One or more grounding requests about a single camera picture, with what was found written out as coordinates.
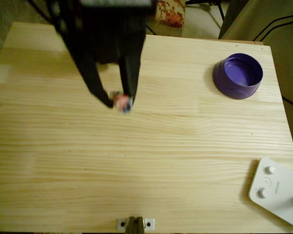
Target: wooden tabletop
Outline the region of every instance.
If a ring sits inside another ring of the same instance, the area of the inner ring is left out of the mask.
[[[212,81],[237,52],[264,71],[245,100]],[[117,65],[99,70],[121,90]],[[113,233],[142,215],[157,233],[293,232],[248,198],[264,156],[293,170],[270,47],[147,36],[123,115],[88,92],[52,26],[13,24],[0,54],[0,231]]]

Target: purple plastic bowl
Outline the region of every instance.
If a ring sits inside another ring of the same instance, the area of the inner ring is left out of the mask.
[[[218,62],[213,71],[216,87],[224,95],[245,99],[257,90],[263,77],[263,69],[251,56],[233,54]]]

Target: metal bracket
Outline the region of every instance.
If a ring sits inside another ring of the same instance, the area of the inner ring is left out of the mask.
[[[116,230],[120,232],[125,232],[128,223],[128,218],[118,218],[116,222]],[[144,218],[143,226],[145,231],[154,231],[155,230],[155,218]]]

